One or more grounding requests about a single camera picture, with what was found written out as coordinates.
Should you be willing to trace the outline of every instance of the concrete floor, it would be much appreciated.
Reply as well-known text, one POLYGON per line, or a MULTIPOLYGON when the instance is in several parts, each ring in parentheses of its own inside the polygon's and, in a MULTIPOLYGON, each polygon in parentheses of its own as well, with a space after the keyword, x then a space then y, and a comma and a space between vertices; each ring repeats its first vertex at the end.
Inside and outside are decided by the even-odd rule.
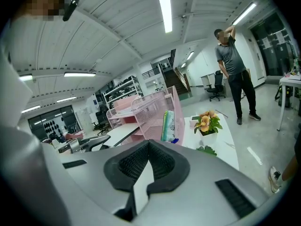
POLYGON ((256 110, 261 121, 248 118, 249 104, 247 98, 241 100, 243 111, 243 124, 236 124, 236 111, 234 102, 229 98, 221 97, 208 99, 208 93, 203 88, 192 88, 193 97, 181 101, 184 117, 200 114, 204 111, 214 109, 226 117, 227 124, 232 133, 235 148, 238 155, 239 169, 242 173, 254 180, 269 195, 268 171, 271 166, 282 172, 294 155, 294 133, 298 131, 298 123, 301 117, 293 109, 286 109, 281 131, 277 131, 280 109, 274 97, 277 92, 277 85, 265 84, 256 89, 256 110), (262 165, 249 153, 247 147, 259 156, 262 165))

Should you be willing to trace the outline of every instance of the white table leg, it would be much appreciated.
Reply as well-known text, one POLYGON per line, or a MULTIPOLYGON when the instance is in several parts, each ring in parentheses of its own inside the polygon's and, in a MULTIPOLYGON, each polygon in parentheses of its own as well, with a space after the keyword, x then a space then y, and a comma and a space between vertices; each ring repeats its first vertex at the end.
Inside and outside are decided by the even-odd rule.
POLYGON ((279 118, 279 126, 278 131, 280 131, 282 120, 283 120, 283 114, 284 114, 284 107, 285 107, 285 98, 286 98, 286 86, 282 85, 282 105, 281 105, 281 114, 279 118))
POLYGON ((293 86, 292 108, 293 108, 293 105, 294 105, 294 101, 295 101, 295 87, 293 86))

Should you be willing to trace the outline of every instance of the shoe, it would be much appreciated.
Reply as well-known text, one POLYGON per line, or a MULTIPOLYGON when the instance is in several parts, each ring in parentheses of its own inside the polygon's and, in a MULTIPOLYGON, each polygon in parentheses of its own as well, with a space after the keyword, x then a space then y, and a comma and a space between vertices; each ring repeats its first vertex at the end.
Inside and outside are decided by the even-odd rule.
POLYGON ((272 190, 273 193, 277 192, 279 187, 281 186, 278 183, 278 178, 280 177, 280 175, 281 175, 281 173, 278 172, 275 167, 270 168, 270 170, 269 170, 269 182, 271 184, 271 190, 272 190))
POLYGON ((256 120, 256 121, 261 121, 261 117, 259 117, 256 113, 255 114, 249 114, 249 117, 251 119, 256 120))
POLYGON ((242 119, 242 118, 237 118, 236 123, 237 123, 238 125, 241 125, 241 124, 243 123, 243 119, 242 119))

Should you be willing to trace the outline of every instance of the white table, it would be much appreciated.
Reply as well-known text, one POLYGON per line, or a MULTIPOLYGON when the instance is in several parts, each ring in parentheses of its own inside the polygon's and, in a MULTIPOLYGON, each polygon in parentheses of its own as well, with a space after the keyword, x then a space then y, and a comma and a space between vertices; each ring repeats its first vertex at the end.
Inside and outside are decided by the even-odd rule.
MULTIPOLYGON (((220 118, 220 124, 223 129, 218 130, 219 132, 216 141, 209 146, 215 150, 218 158, 222 159, 236 170, 239 170, 238 158, 230 129, 223 114, 219 113, 217 115, 220 118)), ((198 131, 194 134, 194 129, 190 128, 189 121, 190 117, 185 117, 185 131, 182 146, 191 149, 197 149, 200 146, 204 146, 201 141, 201 134, 198 131)))
POLYGON ((284 107, 285 107, 285 98, 286 98, 286 87, 291 86, 293 88, 293 100, 295 97, 295 87, 301 89, 301 76, 291 76, 291 77, 283 77, 280 79, 280 83, 282 84, 282 105, 281 105, 281 114, 279 118, 278 128, 277 130, 280 131, 283 115, 284 115, 284 107))
POLYGON ((107 135, 111 136, 111 138, 104 143, 109 147, 119 145, 123 140, 132 135, 139 129, 138 123, 127 123, 123 124, 113 130, 110 130, 107 135))

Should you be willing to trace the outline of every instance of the gray t-shirt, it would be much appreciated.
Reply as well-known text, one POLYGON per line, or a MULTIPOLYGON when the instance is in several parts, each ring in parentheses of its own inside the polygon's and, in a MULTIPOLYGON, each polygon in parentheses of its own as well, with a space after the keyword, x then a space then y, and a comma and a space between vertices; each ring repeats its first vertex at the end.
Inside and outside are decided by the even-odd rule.
POLYGON ((215 54, 217 61, 224 62, 228 75, 234 75, 243 72, 246 67, 235 47, 235 39, 229 36, 228 46, 217 45, 215 54))

